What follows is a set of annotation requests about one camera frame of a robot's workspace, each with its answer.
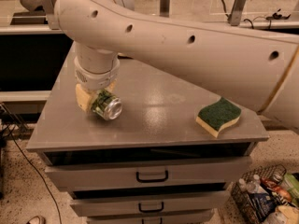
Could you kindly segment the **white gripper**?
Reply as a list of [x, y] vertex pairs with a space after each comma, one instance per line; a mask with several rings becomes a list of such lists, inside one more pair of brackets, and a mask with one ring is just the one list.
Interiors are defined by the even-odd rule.
[[114, 58], [111, 66], [104, 73], [94, 73], [84, 69], [78, 58], [74, 60], [76, 85], [76, 98], [78, 106], [86, 113], [92, 109], [92, 104], [97, 98], [95, 91], [106, 88], [107, 91], [113, 92], [117, 83], [117, 76], [120, 68], [120, 61]]

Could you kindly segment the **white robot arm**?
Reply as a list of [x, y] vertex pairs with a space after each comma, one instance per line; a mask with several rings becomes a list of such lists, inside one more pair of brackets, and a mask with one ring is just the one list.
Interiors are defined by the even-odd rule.
[[109, 86], [122, 53], [299, 132], [297, 35], [144, 15], [133, 0], [57, 0], [54, 15], [85, 90]]

